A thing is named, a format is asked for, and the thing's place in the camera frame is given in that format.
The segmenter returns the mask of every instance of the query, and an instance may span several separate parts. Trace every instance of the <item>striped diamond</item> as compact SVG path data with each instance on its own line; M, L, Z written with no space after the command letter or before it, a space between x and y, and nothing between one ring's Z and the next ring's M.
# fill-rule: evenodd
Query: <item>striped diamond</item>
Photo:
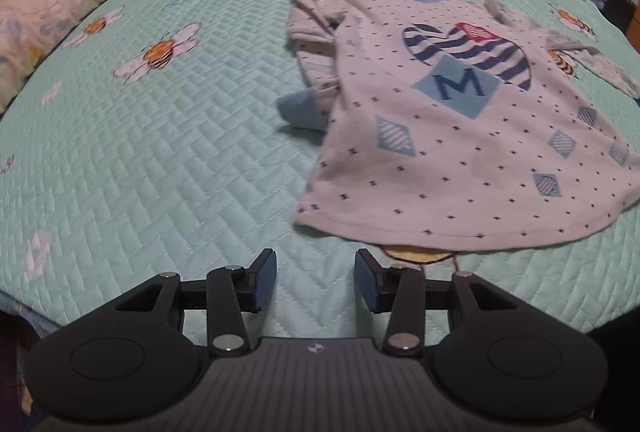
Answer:
M580 110L578 110L578 119L580 121L584 121L590 127L592 127L596 123L597 117L598 111L596 111L594 108L580 107Z
M540 195L545 197L562 197L560 186L554 174L533 174L533 180Z
M569 157L574 151L577 143L571 139L567 134L558 130L551 139L549 139L549 146L558 152L564 159Z
M613 143L609 150L609 155L616 163L623 167L626 163L626 158L629 157L629 149L625 147L625 145Z
M415 156L414 142L405 125L376 116L378 121L378 147L406 156Z

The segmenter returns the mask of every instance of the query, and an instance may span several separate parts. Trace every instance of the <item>floral pillow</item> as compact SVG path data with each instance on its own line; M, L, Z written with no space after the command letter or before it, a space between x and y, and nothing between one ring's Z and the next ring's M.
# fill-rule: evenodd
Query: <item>floral pillow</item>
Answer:
M0 0L0 113L60 41L105 0Z

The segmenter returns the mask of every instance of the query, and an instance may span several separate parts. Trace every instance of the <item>bed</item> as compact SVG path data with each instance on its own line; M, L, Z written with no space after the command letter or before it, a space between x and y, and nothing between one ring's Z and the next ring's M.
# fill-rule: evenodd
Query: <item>bed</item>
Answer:
M598 33L606 56L640 78L638 55L590 2L503 1L555 28L558 8L571 10ZM279 95L303 86L286 46L288 7L107 0L67 40L121 11L117 29L58 47L42 62L0 123L0 160L14 157L0 175L0 309L44 335L159 272L197 279L272 247L278 279L266 315L248 320L254 337L380 336L385 317L366 312L352 280L363 244L291 224L322 134L289 128L274 109ZM131 86L114 76L141 50L196 24L193 50ZM127 76L139 69L128 68ZM579 78L583 94L640 150L638 105L588 72ZM424 272L475 272L590 332L640 304L639 209L578 242L460 253ZM35 255L42 258L33 271ZM202 344L205 333L204 316L189 314L184 334ZM446 314L429 315L428 341L446 333Z

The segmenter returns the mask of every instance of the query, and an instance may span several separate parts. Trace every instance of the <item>red patch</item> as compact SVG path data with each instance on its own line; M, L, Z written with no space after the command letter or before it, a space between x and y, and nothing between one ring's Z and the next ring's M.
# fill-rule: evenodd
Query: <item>red patch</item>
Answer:
M500 40L500 36L496 36L493 33L490 33L483 27L473 26L471 24L465 24L464 22L460 22L456 24L457 28L465 31L466 36L471 38L474 42L485 42L487 40Z

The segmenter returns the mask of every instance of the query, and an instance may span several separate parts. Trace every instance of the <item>striped heart graphic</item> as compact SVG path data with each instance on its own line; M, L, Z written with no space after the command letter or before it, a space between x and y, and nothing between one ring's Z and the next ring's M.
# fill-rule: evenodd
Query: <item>striped heart graphic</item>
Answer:
M482 27L462 22L449 33L443 33L426 24L414 24L402 35L407 50L426 65L433 65L437 55L446 52L468 65L490 72L507 84L523 90L531 87L529 60L520 46Z

